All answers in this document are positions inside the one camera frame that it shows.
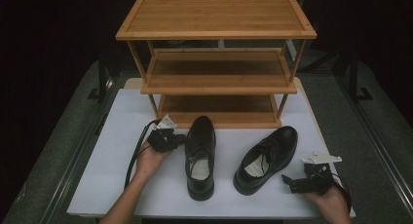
three-tier wooden shelf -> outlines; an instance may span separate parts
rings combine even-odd
[[[209,116],[216,128],[279,128],[307,39],[317,34],[296,0],[136,0],[119,29],[155,117],[180,128]],[[154,40],[284,40],[279,48],[154,48]],[[301,40],[291,67],[286,41]],[[145,72],[134,41],[147,41]],[[274,94],[282,94],[280,104]],[[153,97],[160,94],[157,105]]]

bamboo shelf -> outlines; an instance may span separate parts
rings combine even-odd
[[[208,115],[216,128],[279,128],[306,39],[317,34],[296,0],[136,0],[116,38],[128,42],[156,118],[180,128]],[[154,48],[153,40],[281,39],[281,48]],[[288,66],[287,39],[302,40]],[[133,41],[146,40],[147,71]],[[282,94],[277,104],[274,94]],[[157,106],[153,94],[161,95]]]

white tabletop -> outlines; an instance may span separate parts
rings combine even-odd
[[[276,95],[278,103],[281,98]],[[154,118],[147,95],[140,94],[140,90],[119,90],[68,213],[101,216],[107,212],[123,191],[131,155],[141,132]],[[189,197],[184,169],[185,154],[181,146],[174,150],[149,181],[135,214],[157,217],[271,219],[319,216],[313,204],[299,194],[290,193],[281,177],[281,174],[285,174],[293,179],[304,178],[301,159],[310,156],[313,151],[328,153],[303,91],[288,97],[282,112],[282,123],[298,131],[295,155],[288,167],[273,175],[257,193],[252,196],[239,194],[234,188],[233,176],[244,154],[274,129],[219,129],[215,130],[213,196],[203,202],[196,202]],[[331,170],[336,172],[334,165],[331,165]]]

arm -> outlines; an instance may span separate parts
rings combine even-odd
[[[158,153],[147,141],[141,145],[139,152],[141,154],[136,160],[136,172],[131,183],[100,223],[131,223],[143,188],[161,166],[162,161],[171,153]]]
[[[331,187],[324,195],[302,194],[319,207],[324,219],[331,224],[351,224],[352,219],[347,210],[347,203],[340,191]]]

shoe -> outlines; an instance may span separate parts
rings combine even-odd
[[[297,131],[282,127],[253,146],[234,175],[234,187],[243,195],[256,193],[276,172],[291,162],[297,146]]]
[[[207,116],[195,120],[185,143],[185,171],[189,196],[195,201],[209,199],[214,190],[213,164],[215,131]]]

